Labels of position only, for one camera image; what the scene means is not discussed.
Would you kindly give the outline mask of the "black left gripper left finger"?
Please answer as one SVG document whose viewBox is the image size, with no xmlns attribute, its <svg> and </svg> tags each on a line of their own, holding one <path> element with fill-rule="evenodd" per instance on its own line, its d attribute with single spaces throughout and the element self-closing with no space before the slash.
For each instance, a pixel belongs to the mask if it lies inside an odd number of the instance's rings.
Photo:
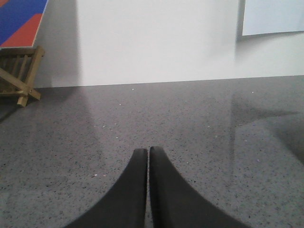
<svg viewBox="0 0 304 228">
<path fill-rule="evenodd" d="M 135 149 L 112 188 L 67 228 L 143 228 L 147 196 L 147 150 Z"/>
</svg>

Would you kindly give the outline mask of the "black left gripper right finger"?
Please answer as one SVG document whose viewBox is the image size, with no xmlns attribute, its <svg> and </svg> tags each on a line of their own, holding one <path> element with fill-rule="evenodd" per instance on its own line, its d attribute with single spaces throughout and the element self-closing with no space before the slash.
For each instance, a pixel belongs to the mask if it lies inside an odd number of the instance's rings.
<svg viewBox="0 0 304 228">
<path fill-rule="evenodd" d="M 160 146 L 150 148 L 150 202 L 155 228 L 245 228 L 215 207 L 178 173 Z"/>
</svg>

